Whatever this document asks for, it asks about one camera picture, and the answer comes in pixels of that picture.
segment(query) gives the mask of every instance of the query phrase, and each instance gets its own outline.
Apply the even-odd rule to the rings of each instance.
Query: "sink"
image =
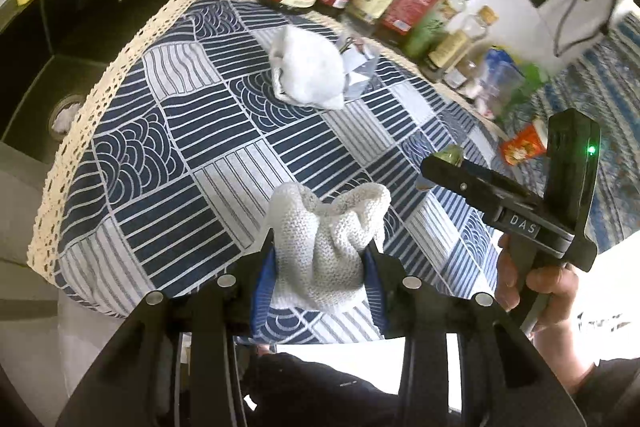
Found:
[[[13,10],[3,6],[1,140],[52,164],[63,117],[72,117],[109,63],[167,1],[33,0]]]

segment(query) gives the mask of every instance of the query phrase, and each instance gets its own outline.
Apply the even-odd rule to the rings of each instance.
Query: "hand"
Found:
[[[500,238],[498,284],[495,299],[507,311],[520,302],[516,288],[518,271],[509,254],[509,235]],[[593,358],[578,349],[578,334],[572,321],[572,307],[578,293],[578,274],[570,268],[547,266],[532,270],[526,284],[538,293],[551,294],[533,328],[533,344],[556,378],[569,393],[576,393],[593,370]]]

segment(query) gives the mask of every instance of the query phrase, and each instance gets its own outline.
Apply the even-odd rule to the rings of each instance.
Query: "drain strainer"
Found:
[[[64,137],[71,129],[71,124],[78,114],[78,111],[84,103],[84,95],[82,94],[70,94],[62,100],[60,100],[56,107],[53,108],[49,115],[49,135],[58,142],[62,142]]]

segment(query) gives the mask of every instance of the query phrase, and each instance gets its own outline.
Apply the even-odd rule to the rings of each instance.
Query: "black pants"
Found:
[[[254,358],[242,389],[257,405],[250,427],[386,427],[398,404],[366,380],[288,353]]]

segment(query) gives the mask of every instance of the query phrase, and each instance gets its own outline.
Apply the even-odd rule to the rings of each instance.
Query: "folded white towel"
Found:
[[[391,202],[384,185],[367,183],[321,203],[304,185],[285,183],[271,196],[265,225],[274,232],[276,308],[335,313],[366,298],[360,252],[373,239],[382,251]]]
[[[320,109],[344,107],[342,58],[327,38],[283,26],[271,43],[269,61],[277,99]]]

